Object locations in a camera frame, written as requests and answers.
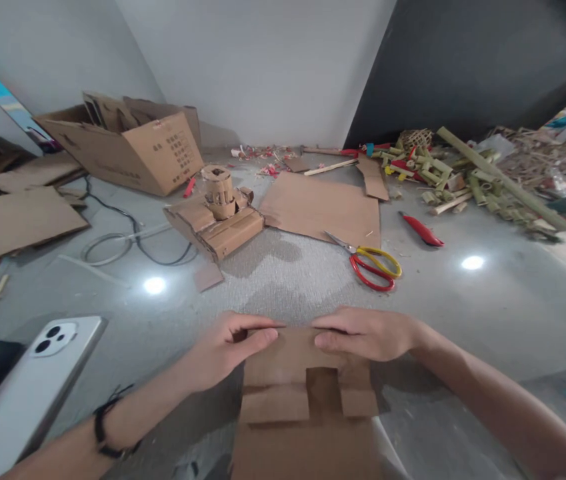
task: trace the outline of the scissors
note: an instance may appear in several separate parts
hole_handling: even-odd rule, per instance
[[[369,288],[376,290],[376,291],[390,291],[394,288],[394,279],[399,278],[403,274],[403,269],[401,268],[400,264],[396,261],[394,257],[388,254],[385,251],[378,250],[372,247],[352,247],[346,241],[341,240],[340,238],[332,235],[330,232],[325,230],[325,233],[336,242],[336,244],[340,245],[342,248],[347,250],[351,256],[349,257],[349,262],[351,263],[352,268],[354,268],[354,272],[356,276],[360,278],[360,280],[366,284]],[[372,261],[374,265],[378,268],[374,268],[371,265],[366,264],[363,260],[361,260],[360,256],[364,256]],[[386,266],[384,266],[380,261],[376,260],[374,255],[379,257],[384,257],[389,260],[390,263],[396,267],[396,272],[392,272]],[[377,285],[370,280],[366,279],[359,267],[364,268],[365,270],[372,272],[374,275],[378,275],[380,278],[387,281],[387,285]]]

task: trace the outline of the scissor blade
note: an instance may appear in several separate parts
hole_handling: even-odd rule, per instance
[[[338,238],[336,235],[332,235],[330,232],[328,232],[327,230],[323,230],[326,234],[328,234],[329,238],[331,238],[332,240],[334,240],[334,242],[336,242],[336,245],[340,245],[342,248],[344,248],[345,250],[347,250],[350,253],[355,253],[356,252],[356,248],[352,247],[350,244],[348,244],[346,241],[341,240],[340,238]]]

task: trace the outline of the black cable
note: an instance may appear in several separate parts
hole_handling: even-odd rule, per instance
[[[120,208],[116,208],[116,207],[112,207],[111,205],[106,204],[104,201],[100,200],[100,198],[98,198],[96,195],[94,195],[91,192],[91,182],[89,181],[89,176],[85,176],[85,183],[87,184],[87,196],[93,198],[94,200],[96,200],[98,203],[100,203],[102,206],[104,206],[106,209],[109,210],[114,210],[114,212],[118,212],[121,215],[123,215],[124,217],[127,217],[129,219],[129,221],[131,222],[131,228],[132,230],[134,230],[134,235],[136,235],[137,233],[140,233],[141,229],[139,227],[138,221],[132,217],[130,214],[128,214],[126,211],[121,210]],[[189,252],[189,249],[191,248],[191,242],[189,242],[189,244],[187,245],[187,248],[185,249],[185,251],[183,252],[183,254],[178,257],[176,260],[172,261],[172,262],[161,262],[159,260],[156,260],[154,257],[152,257],[144,248],[144,246],[141,243],[141,238],[136,236],[134,237],[136,245],[138,246],[139,250],[141,252],[143,252],[143,254],[150,260],[152,260],[152,262],[157,263],[158,265],[162,265],[164,267],[171,267],[173,265],[183,265],[186,262],[180,263],[186,256],[187,252]]]

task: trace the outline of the smartphone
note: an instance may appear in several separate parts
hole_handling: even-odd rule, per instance
[[[107,322],[49,322],[0,385],[0,475],[40,447]]]

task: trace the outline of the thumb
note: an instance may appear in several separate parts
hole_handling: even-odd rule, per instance
[[[270,346],[278,338],[278,330],[262,329],[245,340],[231,346],[233,355],[236,355],[236,364]]]
[[[324,332],[316,335],[314,345],[324,351],[343,351],[366,357],[369,353],[361,335]]]

